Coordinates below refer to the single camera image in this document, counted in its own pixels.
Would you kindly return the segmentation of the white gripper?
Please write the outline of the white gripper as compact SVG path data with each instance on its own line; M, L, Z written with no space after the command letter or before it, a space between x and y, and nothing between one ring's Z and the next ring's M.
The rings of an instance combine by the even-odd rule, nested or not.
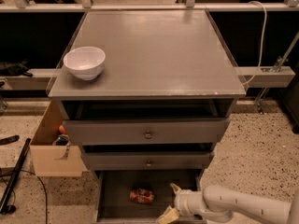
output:
M156 224L171 224L178 220L179 215L190 217L201 214L201 207L203 204L201 191L181 189L175 183L171 183L170 187L176 194L174 200L175 207L168 206L164 213L156 219Z

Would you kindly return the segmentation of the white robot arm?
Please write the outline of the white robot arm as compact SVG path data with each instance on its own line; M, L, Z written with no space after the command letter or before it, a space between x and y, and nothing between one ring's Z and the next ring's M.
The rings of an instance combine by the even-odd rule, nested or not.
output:
M157 224L170 224L179 217L201 216L214 222L226 223L233 212L254 219L261 224L299 224L299 192L291 203L246 194L218 185L201 191L181 189L171 183L175 193L174 206L168 206L156 220Z

